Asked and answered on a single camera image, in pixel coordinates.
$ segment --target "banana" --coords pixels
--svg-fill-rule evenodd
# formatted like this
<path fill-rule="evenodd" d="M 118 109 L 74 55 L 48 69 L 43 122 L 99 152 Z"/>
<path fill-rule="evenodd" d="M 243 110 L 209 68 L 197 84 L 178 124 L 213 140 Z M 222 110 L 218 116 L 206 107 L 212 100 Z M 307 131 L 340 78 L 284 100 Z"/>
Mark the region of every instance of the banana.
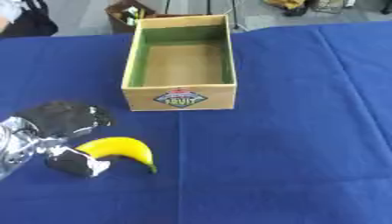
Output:
<path fill-rule="evenodd" d="M 106 137 L 84 143 L 76 148 L 93 158 L 104 158 L 110 155 L 125 156 L 148 165 L 152 173 L 157 173 L 150 148 L 143 142 L 130 137 Z"/>

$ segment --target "fruit box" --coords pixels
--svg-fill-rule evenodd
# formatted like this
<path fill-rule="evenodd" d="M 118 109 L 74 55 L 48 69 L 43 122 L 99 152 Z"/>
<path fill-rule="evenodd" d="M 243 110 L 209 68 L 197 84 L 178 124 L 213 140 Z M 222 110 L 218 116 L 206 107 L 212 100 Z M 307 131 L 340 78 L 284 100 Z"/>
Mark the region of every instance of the fruit box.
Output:
<path fill-rule="evenodd" d="M 122 80 L 132 111 L 232 109 L 236 88 L 227 16 L 139 22 Z"/>

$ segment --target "foil-wrapped object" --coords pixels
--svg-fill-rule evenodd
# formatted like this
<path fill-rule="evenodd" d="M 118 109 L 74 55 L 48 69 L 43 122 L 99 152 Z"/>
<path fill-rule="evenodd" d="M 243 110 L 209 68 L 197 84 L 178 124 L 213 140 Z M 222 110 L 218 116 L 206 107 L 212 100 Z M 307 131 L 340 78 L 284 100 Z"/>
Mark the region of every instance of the foil-wrapped object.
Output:
<path fill-rule="evenodd" d="M 0 122 L 0 180 L 28 162 L 36 152 L 45 154 L 50 161 L 47 164 L 63 169 L 62 155 L 80 154 L 64 145 L 68 139 L 110 124 L 106 111 L 74 102 L 55 101 L 16 113 Z M 109 168 L 109 163 L 91 157 L 86 160 L 90 176 Z"/>

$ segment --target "table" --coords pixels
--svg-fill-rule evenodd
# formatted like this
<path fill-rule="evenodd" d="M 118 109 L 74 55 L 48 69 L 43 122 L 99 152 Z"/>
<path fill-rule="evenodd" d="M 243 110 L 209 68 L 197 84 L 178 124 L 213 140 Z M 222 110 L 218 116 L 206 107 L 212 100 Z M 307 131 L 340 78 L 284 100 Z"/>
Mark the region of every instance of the table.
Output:
<path fill-rule="evenodd" d="M 233 35 L 238 101 L 222 111 L 129 112 L 127 35 L 0 40 L 1 118 L 51 100 L 102 105 L 116 126 L 79 142 L 135 137 L 159 168 L 121 159 L 84 179 L 35 157 L 0 182 L 1 222 L 391 223 L 390 26 Z"/>

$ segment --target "gray floor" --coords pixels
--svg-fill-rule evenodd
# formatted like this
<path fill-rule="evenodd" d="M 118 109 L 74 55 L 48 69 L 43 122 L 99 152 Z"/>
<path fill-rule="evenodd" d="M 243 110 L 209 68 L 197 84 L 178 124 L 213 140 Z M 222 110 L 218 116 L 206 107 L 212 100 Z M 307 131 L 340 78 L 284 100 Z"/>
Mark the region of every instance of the gray floor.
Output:
<path fill-rule="evenodd" d="M 58 36 L 109 34 L 110 26 L 104 9 L 115 0 L 46 0 L 52 19 L 59 25 Z M 156 11 L 163 12 L 166 0 L 139 0 Z M 281 25 L 311 25 L 387 21 L 379 11 L 385 0 L 357 0 L 353 9 L 341 14 L 308 11 L 303 17 L 283 17 L 278 8 L 262 0 L 236 0 L 240 24 L 249 30 Z M 231 9 L 230 0 L 212 0 L 213 13 L 221 14 Z M 206 13 L 205 0 L 171 0 L 170 13 Z"/>

